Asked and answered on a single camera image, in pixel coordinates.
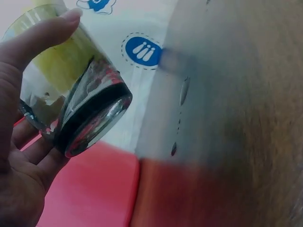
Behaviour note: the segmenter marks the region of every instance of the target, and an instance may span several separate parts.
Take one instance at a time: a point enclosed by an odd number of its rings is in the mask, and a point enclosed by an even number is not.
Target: blue logo
[[[98,14],[110,15],[115,3],[116,0],[78,0],[77,6],[82,9],[92,9]]]
[[[123,40],[121,47],[126,61],[130,61],[131,65],[143,65],[145,70],[155,70],[162,54],[160,44],[143,33],[131,33]]]

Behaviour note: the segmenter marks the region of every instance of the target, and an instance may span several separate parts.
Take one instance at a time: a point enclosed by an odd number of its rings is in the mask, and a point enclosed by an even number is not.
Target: drinking glass
[[[9,27],[3,40],[66,11],[61,4],[35,7]],[[19,109],[42,136],[73,157],[109,131],[131,101],[120,72],[80,25],[66,42],[30,62],[23,73]]]

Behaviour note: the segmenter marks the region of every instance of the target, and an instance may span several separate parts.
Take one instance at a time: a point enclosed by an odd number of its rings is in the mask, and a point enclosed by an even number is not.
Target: hand
[[[26,120],[16,127],[22,72],[40,52],[66,41],[77,29],[80,12],[71,10],[0,44],[0,227],[35,227],[44,198],[68,159],[40,138]]]

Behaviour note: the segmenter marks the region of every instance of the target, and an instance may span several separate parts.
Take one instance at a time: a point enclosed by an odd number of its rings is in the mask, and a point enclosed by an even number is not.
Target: pink surface
[[[99,142],[72,158],[57,175],[37,226],[128,226],[138,177],[133,154]]]

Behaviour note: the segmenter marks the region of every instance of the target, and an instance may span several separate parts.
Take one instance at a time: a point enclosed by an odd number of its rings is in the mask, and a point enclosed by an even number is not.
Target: water droplet
[[[44,100],[49,99],[49,93],[48,93],[48,92],[45,92],[42,99],[44,99]]]
[[[177,143],[175,142],[171,149],[171,156],[174,156],[177,151]]]
[[[190,83],[190,77],[187,77],[182,85],[181,92],[180,92],[180,106],[184,104],[184,101],[187,96],[188,88],[189,88],[189,83]]]

